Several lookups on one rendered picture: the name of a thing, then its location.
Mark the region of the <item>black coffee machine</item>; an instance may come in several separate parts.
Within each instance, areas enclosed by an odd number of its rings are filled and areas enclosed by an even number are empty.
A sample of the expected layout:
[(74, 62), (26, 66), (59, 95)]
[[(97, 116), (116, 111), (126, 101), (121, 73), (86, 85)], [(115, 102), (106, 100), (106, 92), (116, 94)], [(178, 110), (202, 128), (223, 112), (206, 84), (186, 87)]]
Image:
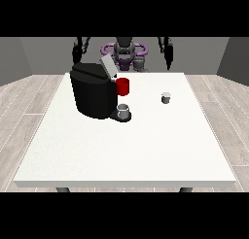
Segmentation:
[(76, 63), (70, 71), (77, 109), (92, 119), (113, 119), (119, 122), (131, 120), (118, 117), (118, 94), (116, 80), (111, 80), (104, 67), (96, 63)]

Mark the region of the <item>pale grey machine lid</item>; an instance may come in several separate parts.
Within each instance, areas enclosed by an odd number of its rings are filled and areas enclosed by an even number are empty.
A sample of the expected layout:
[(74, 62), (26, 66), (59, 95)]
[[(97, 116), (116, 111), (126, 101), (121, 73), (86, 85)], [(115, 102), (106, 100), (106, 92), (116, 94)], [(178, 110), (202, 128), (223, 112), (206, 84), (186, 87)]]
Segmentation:
[(110, 79), (113, 79), (117, 73), (118, 69), (110, 54), (106, 54), (99, 59), (101, 65), (104, 67), (107, 75)]

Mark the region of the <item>red pod holder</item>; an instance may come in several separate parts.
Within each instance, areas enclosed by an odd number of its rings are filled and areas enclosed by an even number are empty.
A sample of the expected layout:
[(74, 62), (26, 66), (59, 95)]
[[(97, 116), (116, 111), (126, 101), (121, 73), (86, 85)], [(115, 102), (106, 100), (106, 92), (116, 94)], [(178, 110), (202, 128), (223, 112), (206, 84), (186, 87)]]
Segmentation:
[(117, 78), (117, 94), (120, 96), (126, 96), (129, 94), (129, 79), (127, 78)]

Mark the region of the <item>small grey cup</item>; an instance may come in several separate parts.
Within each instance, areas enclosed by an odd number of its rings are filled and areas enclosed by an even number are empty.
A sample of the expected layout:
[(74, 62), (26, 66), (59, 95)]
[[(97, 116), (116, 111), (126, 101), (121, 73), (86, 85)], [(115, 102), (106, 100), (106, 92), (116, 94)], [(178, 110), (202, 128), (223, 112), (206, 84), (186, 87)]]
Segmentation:
[(119, 104), (117, 106), (118, 117), (122, 120), (127, 119), (129, 116), (129, 107), (126, 104)]

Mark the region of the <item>small grey coffee pod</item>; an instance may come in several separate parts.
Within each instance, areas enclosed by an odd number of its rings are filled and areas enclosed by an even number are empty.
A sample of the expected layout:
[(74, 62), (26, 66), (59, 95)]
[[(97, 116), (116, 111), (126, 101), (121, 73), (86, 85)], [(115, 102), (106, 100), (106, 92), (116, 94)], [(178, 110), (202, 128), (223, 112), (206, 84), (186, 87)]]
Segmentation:
[(164, 92), (162, 95), (161, 95), (161, 102), (163, 104), (168, 104), (169, 103), (169, 100), (170, 100), (170, 97), (171, 97), (171, 94), (169, 92)]

